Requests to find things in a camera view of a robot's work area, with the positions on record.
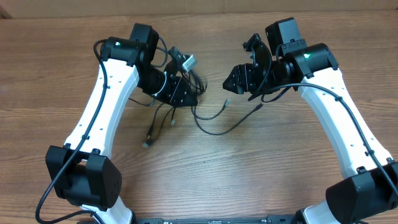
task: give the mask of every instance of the black cable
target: black cable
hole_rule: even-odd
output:
[[[166,63],[167,63],[167,57],[169,56],[169,51],[167,50],[166,43],[164,42],[163,38],[159,37],[159,40],[162,41],[164,49],[160,47],[156,47],[156,49],[159,49],[165,53],[164,61],[161,65],[154,65],[155,68],[162,68]]]
[[[358,131],[358,134],[361,137],[361,139],[362,139],[362,141],[364,143],[364,146],[365,146],[365,148],[367,150],[367,155],[369,155],[372,158],[373,162],[375,163],[377,168],[379,168],[381,174],[384,176],[385,180],[390,185],[392,191],[398,197],[398,190],[397,190],[395,184],[393,183],[391,178],[388,176],[387,172],[384,170],[383,166],[380,164],[380,162],[378,161],[378,159],[374,155],[374,151],[371,149],[371,147],[370,147],[370,145],[368,143],[368,140],[366,140],[366,137],[365,137],[365,135],[364,135],[364,133],[363,133],[358,121],[356,120],[354,113],[351,111],[351,109],[349,108],[347,103],[343,100],[343,97],[337,95],[335,92],[333,92],[333,91],[331,91],[331,90],[329,90],[329,89],[327,89],[325,87],[322,87],[322,86],[319,86],[319,85],[315,85],[315,84],[311,84],[311,83],[291,83],[291,84],[281,85],[281,86],[270,88],[267,91],[265,91],[265,93],[274,92],[274,91],[280,90],[281,88],[295,87],[295,86],[296,87],[306,86],[306,87],[312,87],[312,88],[319,89],[321,91],[324,91],[324,92],[330,94],[331,96],[333,96],[335,98],[336,101],[339,101],[343,105],[343,107],[346,109],[348,115],[353,120],[355,128]]]
[[[238,125],[240,125],[246,118],[248,118],[251,114],[253,114],[253,113],[256,112],[257,110],[259,110],[260,108],[262,108],[262,103],[260,103],[259,105],[257,105],[250,113],[248,113],[245,117],[243,117],[239,122],[237,122],[236,124],[234,124],[234,126],[232,126],[231,128],[229,128],[228,130],[226,130],[226,131],[224,131],[224,132],[222,132],[222,133],[211,133],[211,132],[208,132],[208,131],[204,130],[204,129],[200,126],[200,124],[199,124],[199,122],[198,122],[198,118],[197,118],[197,116],[196,116],[196,109],[197,109],[196,106],[194,107],[194,110],[193,110],[193,117],[195,118],[195,122],[196,122],[198,128],[201,129],[204,133],[210,134],[210,135],[214,135],[214,136],[220,136],[220,135],[223,135],[223,134],[227,134],[227,133],[229,133],[230,131],[232,131],[234,128],[238,127]]]
[[[95,42],[93,49],[94,49],[94,54],[95,57],[97,58],[97,60],[99,61],[99,64],[101,65],[102,71],[103,71],[103,75],[104,75],[104,85],[103,85],[103,90],[102,90],[102,94],[101,94],[101,98],[99,99],[99,103],[97,108],[95,109],[94,115],[90,121],[90,123],[87,126],[87,129],[84,133],[84,135],[81,137],[81,140],[79,142],[79,144],[77,145],[76,149],[74,150],[74,152],[71,154],[71,156],[69,157],[69,159],[66,161],[66,163],[63,165],[63,167],[58,171],[58,174],[56,174],[56,176],[54,177],[53,181],[51,181],[50,185],[47,187],[47,189],[45,190],[42,198],[40,199],[39,203],[37,204],[36,207],[36,212],[35,212],[35,217],[36,217],[36,221],[38,221],[41,224],[53,224],[53,223],[57,223],[63,220],[66,220],[68,218],[74,217],[76,215],[80,215],[80,214],[91,214],[93,215],[100,224],[104,224],[104,222],[102,221],[101,217],[94,211],[78,211],[78,212],[74,212],[72,214],[69,215],[65,215],[64,217],[52,220],[52,221],[45,221],[43,219],[40,218],[40,210],[42,209],[42,206],[44,204],[45,199],[47,198],[47,196],[49,196],[49,193],[51,192],[51,190],[53,189],[55,183],[57,183],[58,179],[60,178],[60,176],[65,172],[65,170],[67,168],[69,168],[69,165],[72,163],[72,161],[74,160],[74,158],[77,156],[77,154],[79,153],[79,150],[81,149],[81,147],[83,146],[84,142],[86,141],[86,139],[89,137],[88,134],[91,131],[91,128],[94,125],[95,119],[98,116],[98,113],[100,112],[100,109],[102,107],[102,104],[104,102],[105,99],[105,94],[106,94],[106,90],[109,88],[108,87],[108,75],[106,74],[106,69],[105,69],[105,65],[103,63],[103,61],[101,60],[100,55],[98,54],[97,51],[97,46],[100,43],[106,42],[106,39],[104,40],[99,40],[97,42]]]
[[[276,49],[275,49],[275,57],[276,57],[276,61],[279,63],[279,49],[283,44],[279,44]]]
[[[286,92],[287,92],[287,90],[289,90],[290,89],[290,87],[286,87],[284,90],[282,90],[274,99],[272,99],[272,100],[269,100],[269,101],[264,101],[264,97],[265,97],[265,95],[263,95],[262,97],[261,97],[261,101],[263,102],[263,103],[270,103],[270,102],[273,102],[273,101],[275,101],[275,100],[278,100],[279,98],[281,98]]]
[[[198,93],[198,95],[202,95],[205,91],[206,91],[206,88],[207,88],[207,85],[206,85],[206,87],[205,86],[201,86],[201,85],[199,85],[199,87],[197,86],[197,85],[194,85],[188,78],[187,78],[187,75],[186,74],[184,74],[183,72],[181,72],[180,71],[180,73],[181,73],[181,77],[183,78],[183,79],[185,79],[185,81],[187,81],[188,83],[189,83],[189,85],[191,85],[192,87],[194,87],[194,89],[196,89],[196,91],[197,90],[199,90],[199,93]]]
[[[160,125],[159,131],[157,132],[157,136],[156,138],[151,138],[151,135],[148,135],[147,140],[142,144],[142,146],[144,146],[144,148],[149,148],[151,145],[153,145],[153,143],[155,143],[156,140],[158,140],[159,136],[160,136],[160,132],[163,129],[163,125],[164,125],[164,121],[166,120],[167,115],[169,115],[169,113],[171,112],[172,109],[175,109],[174,107],[170,108],[169,111],[166,113],[166,115],[163,118],[162,124]],[[152,126],[150,127],[151,129],[151,134],[154,128],[154,124],[152,123]]]
[[[132,98],[129,98],[129,100],[131,100],[131,101],[133,101],[133,102],[135,102],[135,103],[138,103],[139,105],[147,106],[147,107],[153,106],[153,105],[155,104],[155,102],[156,102],[156,100],[153,99],[152,102],[150,102],[150,103],[148,103],[148,104],[143,104],[143,103],[140,103],[140,102],[138,102],[138,101],[136,101],[136,100],[134,100],[134,99],[132,99]]]
[[[267,45],[266,45],[263,41],[259,40],[259,43],[261,44],[261,46],[262,46],[262,47],[266,50],[266,52],[268,53],[268,57],[269,57],[269,66],[268,66],[268,69],[267,69],[266,74],[264,75],[264,79],[262,80],[262,82],[260,83],[259,87],[254,91],[254,93],[252,94],[252,96],[251,96],[249,99],[251,99],[251,98],[253,97],[253,95],[257,95],[257,94],[260,92],[261,88],[264,86],[264,84],[265,84],[266,81],[267,81],[268,75],[269,75],[270,72],[271,72],[272,55],[271,55],[271,53],[269,52],[269,50],[268,50],[268,48],[267,48]]]
[[[175,123],[174,114],[175,114],[175,110],[176,110],[176,109],[177,109],[177,108],[175,107],[174,110],[173,110],[173,113],[172,113],[172,125],[174,125],[174,123]]]
[[[154,131],[156,115],[157,115],[157,112],[159,111],[159,109],[163,106],[163,104],[164,104],[164,103],[161,103],[161,104],[156,108],[156,110],[155,110],[154,119],[152,120],[152,124],[151,124],[151,126],[149,127],[148,132],[147,132],[147,139],[150,138],[150,136],[152,135],[152,132]]]
[[[188,72],[188,74],[189,74],[189,76],[193,77],[193,81],[195,81],[195,86],[197,87],[197,85],[199,85],[199,89],[200,89],[199,95],[204,94],[207,90],[207,81],[206,81],[206,85],[204,85],[203,82],[201,81],[200,77],[193,70],[190,70]]]
[[[160,124],[160,128],[159,128],[159,130],[158,130],[158,132],[157,132],[156,139],[159,138],[160,132],[162,132],[163,125],[164,125],[164,121],[166,120],[167,115],[169,115],[169,113],[170,113],[173,109],[175,109],[175,108],[174,108],[174,107],[170,108],[169,111],[168,111],[168,112],[166,113],[166,115],[164,116],[163,121],[162,121],[162,124]]]
[[[193,107],[191,107],[191,112],[192,112],[192,114],[193,114],[194,116],[196,116],[198,119],[204,120],[204,121],[209,121],[209,120],[211,120],[211,119],[215,119],[216,117],[218,117],[218,116],[225,110],[225,108],[228,106],[228,104],[229,104],[229,100],[226,100],[225,103],[224,103],[224,105],[223,105],[223,107],[221,108],[221,110],[220,110],[217,114],[215,114],[214,116],[212,116],[212,117],[210,117],[210,118],[202,118],[201,116],[198,116],[196,113],[193,112]]]

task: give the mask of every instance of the white plastic housing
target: white plastic housing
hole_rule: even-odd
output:
[[[326,200],[318,205],[312,205],[303,212],[307,224],[340,224],[331,213]]]
[[[127,66],[126,62],[120,60],[109,59],[107,62],[104,62],[104,65],[108,74],[109,88],[106,90],[102,107],[89,133],[90,138],[84,142],[80,151],[91,152],[93,149],[99,149],[102,156],[107,156],[110,159],[116,128],[124,106],[133,89],[138,84],[139,76],[136,66]],[[94,115],[102,94],[103,78],[103,71],[101,66],[99,66],[98,79],[83,115],[71,135],[65,141],[65,144],[71,144],[71,149],[76,149]]]
[[[105,224],[131,224],[132,212],[123,204],[120,196],[113,207],[106,212],[89,205],[82,205],[81,209],[96,212]]]
[[[320,85],[342,96],[358,120],[379,162],[384,166],[387,164],[387,158],[390,157],[392,159],[391,154],[374,137],[349,96],[340,69],[335,71],[332,68],[320,70],[314,73],[313,78],[304,78],[302,83]],[[311,106],[321,122],[336,152],[344,179],[358,174],[356,169],[362,166],[366,170],[375,169],[376,165],[371,157],[365,154],[366,148],[363,145],[363,141],[343,105],[336,101],[333,96],[316,88],[303,86],[298,88],[298,90],[301,93],[301,97]]]

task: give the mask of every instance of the black metal plate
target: black metal plate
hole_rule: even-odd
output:
[[[163,220],[161,218],[137,219],[136,224],[291,224],[294,215],[269,215],[265,218],[203,218]]]

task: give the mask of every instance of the wall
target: wall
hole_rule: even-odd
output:
[[[6,17],[38,18],[396,9],[398,0],[0,0],[0,6]]]

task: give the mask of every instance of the wooden table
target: wooden table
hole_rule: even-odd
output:
[[[217,132],[259,103],[221,87],[235,65],[250,62],[241,43],[255,32],[265,40],[266,26],[290,16],[309,45],[324,42],[331,48],[362,116],[397,158],[397,11],[1,20],[0,222],[35,223],[37,202],[50,183],[45,153],[50,145],[62,146],[95,84],[96,40],[128,38],[140,22],[152,25],[169,47],[195,54],[198,72],[209,83],[198,114],[214,114],[231,100],[219,118],[202,122]],[[154,63],[162,59],[158,53]],[[150,101],[139,89],[132,97]],[[112,160],[123,174],[121,196],[139,218],[294,213],[323,200],[326,188],[342,180],[320,123],[294,91],[219,137],[201,132],[189,109],[177,110],[175,126],[167,122],[159,141],[144,149],[154,110],[128,102],[113,146]],[[76,210],[52,192],[42,217]],[[368,220],[395,223],[397,218],[394,210]]]

